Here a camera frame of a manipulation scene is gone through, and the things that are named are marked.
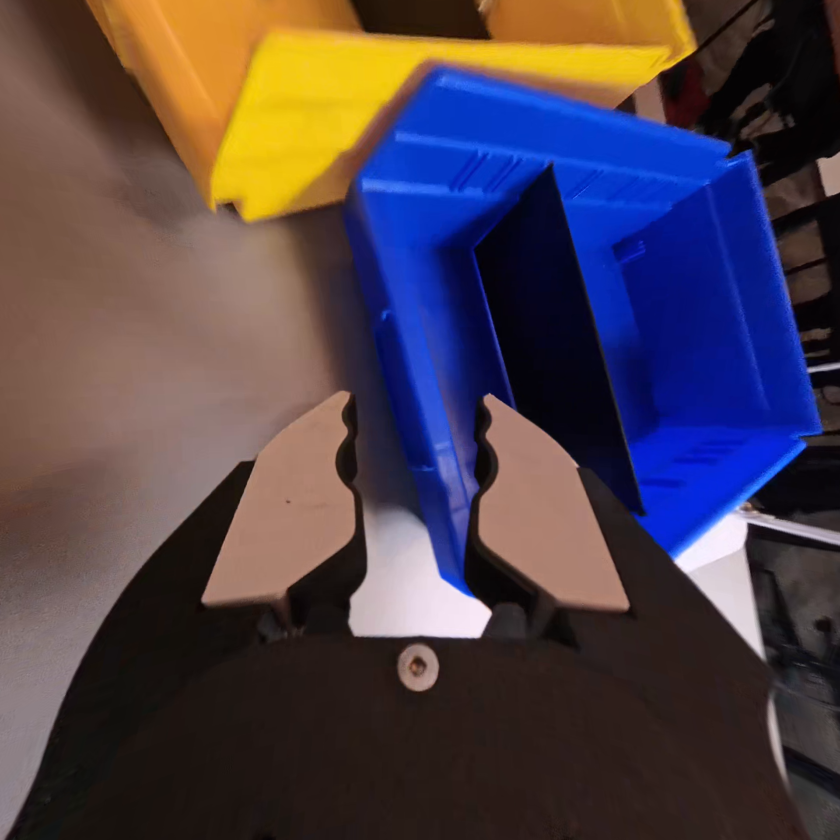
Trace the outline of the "black bin divider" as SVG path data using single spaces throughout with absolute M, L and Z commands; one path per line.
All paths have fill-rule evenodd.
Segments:
M 370 34 L 419 38 L 490 39 L 473 1 L 351 1 Z

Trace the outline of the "yellow storage bin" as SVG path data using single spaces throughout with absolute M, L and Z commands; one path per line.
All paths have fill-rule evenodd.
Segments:
M 614 107 L 697 49 L 680 1 L 475 2 L 490 39 L 370 34 L 350 1 L 90 1 L 206 204 L 338 203 L 441 66 Z

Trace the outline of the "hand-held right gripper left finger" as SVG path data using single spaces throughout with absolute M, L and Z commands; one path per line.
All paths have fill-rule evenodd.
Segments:
M 365 578 L 358 415 L 336 392 L 258 453 L 201 597 L 268 606 L 288 631 L 347 631 Z

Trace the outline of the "blue storage bin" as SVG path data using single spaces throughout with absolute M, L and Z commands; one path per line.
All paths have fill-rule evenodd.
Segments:
M 728 153 L 455 68 L 431 72 L 397 110 L 344 217 L 447 583 L 467 591 L 478 402 L 513 407 L 474 247 L 548 165 L 642 493 L 633 514 L 673 559 L 819 433 L 759 177 L 748 154 Z

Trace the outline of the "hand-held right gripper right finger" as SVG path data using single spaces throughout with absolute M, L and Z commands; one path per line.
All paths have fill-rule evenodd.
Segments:
M 493 395 L 476 409 L 477 492 L 464 574 L 490 610 L 493 640 L 573 640 L 569 612 L 626 615 L 631 604 L 579 466 Z

